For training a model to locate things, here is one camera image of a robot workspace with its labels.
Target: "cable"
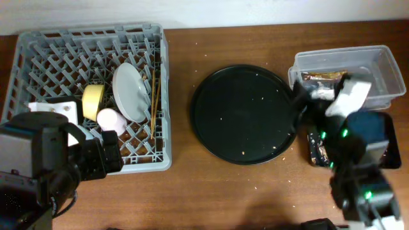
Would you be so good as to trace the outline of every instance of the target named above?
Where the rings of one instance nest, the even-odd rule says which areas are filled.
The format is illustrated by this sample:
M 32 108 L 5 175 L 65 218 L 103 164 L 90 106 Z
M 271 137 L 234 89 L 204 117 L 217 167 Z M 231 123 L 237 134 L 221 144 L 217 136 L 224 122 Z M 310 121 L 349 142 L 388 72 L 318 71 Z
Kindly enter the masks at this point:
M 366 201 L 366 202 L 367 202 L 367 204 L 369 205 L 369 207 L 370 207 L 370 209 L 372 210 L 372 212 L 373 212 L 373 214 L 375 215 L 375 217 L 378 219 L 379 224 L 381 225 L 382 229 L 383 229 L 383 230 L 386 230 L 385 226 L 384 226 L 383 223 L 382 223 L 382 218 L 381 218 L 381 216 L 379 215 L 378 211 L 375 209 L 375 207 L 374 207 L 369 201 Z
M 74 206 L 75 202 L 77 202 L 77 199 L 78 199 L 78 193 L 75 190 L 74 191 L 74 197 L 72 198 L 70 204 L 67 207 L 65 207 L 63 210 L 61 210 L 59 213 L 55 214 L 52 218 L 57 218 L 60 215 L 66 213 L 70 208 L 72 208 L 72 206 Z

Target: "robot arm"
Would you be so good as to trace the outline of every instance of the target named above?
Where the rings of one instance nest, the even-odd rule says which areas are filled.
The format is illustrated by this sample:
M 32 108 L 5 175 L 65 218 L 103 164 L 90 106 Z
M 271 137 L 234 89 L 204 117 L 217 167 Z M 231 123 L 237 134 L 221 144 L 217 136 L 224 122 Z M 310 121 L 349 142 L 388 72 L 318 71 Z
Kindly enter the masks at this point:
M 310 123 L 321 133 L 330 168 L 332 197 L 342 209 L 350 229 L 403 229 L 392 188 L 378 167 L 388 146 L 383 118 L 373 112 L 356 112 L 369 91 L 366 82 L 343 79 L 334 101 L 312 98 L 299 82 L 294 85 L 298 110 L 295 129 Z M 304 224 L 304 229 L 317 222 Z
M 78 144 L 67 147 L 68 133 Z M 123 166 L 115 131 L 99 139 L 84 134 L 65 116 L 27 112 L 0 127 L 0 229 L 52 229 L 77 199 L 81 181 L 105 178 Z M 73 197 L 72 203 L 60 211 Z

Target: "dish rack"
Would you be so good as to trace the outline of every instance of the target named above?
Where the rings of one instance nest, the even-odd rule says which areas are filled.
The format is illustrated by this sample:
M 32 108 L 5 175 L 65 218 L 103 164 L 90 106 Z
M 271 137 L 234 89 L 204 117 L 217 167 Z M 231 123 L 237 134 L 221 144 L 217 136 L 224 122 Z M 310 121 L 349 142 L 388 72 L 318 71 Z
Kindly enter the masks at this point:
M 112 76 L 124 62 L 149 80 L 156 71 L 156 81 L 151 82 L 156 86 L 160 73 L 160 98 L 154 139 L 150 139 L 150 118 L 142 123 L 129 122 L 130 138 L 118 140 L 121 152 L 128 153 L 123 156 L 125 165 L 113 174 L 164 171 L 172 163 L 169 63 L 164 30 L 158 24 L 22 33 L 16 44 L 1 121 L 29 112 L 29 102 L 47 102 L 59 96 L 81 99 L 88 84 L 104 84 L 102 107 L 118 111 Z M 79 125 L 102 140 L 98 123 L 85 118 Z

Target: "food wrapper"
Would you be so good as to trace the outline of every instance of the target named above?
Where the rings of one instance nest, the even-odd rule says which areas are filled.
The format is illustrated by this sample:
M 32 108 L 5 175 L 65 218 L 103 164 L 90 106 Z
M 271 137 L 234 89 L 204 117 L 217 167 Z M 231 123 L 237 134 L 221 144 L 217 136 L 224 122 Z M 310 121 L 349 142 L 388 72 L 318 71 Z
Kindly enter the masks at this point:
M 316 72 L 302 72 L 301 78 L 303 81 L 308 80 L 332 80 L 332 81 L 339 81 L 342 79 L 343 75 L 347 74 L 347 71 L 340 71 L 340 72 L 328 72 L 328 73 L 316 73 Z

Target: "black tray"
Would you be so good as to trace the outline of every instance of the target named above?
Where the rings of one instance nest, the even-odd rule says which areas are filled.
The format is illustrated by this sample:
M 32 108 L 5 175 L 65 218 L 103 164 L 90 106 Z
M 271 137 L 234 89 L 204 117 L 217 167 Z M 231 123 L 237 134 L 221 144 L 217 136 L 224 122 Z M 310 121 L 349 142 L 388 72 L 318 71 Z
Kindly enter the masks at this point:
M 234 164 L 259 164 L 294 141 L 291 99 L 289 86 L 276 74 L 257 66 L 230 66 L 196 89 L 190 122 L 214 155 Z

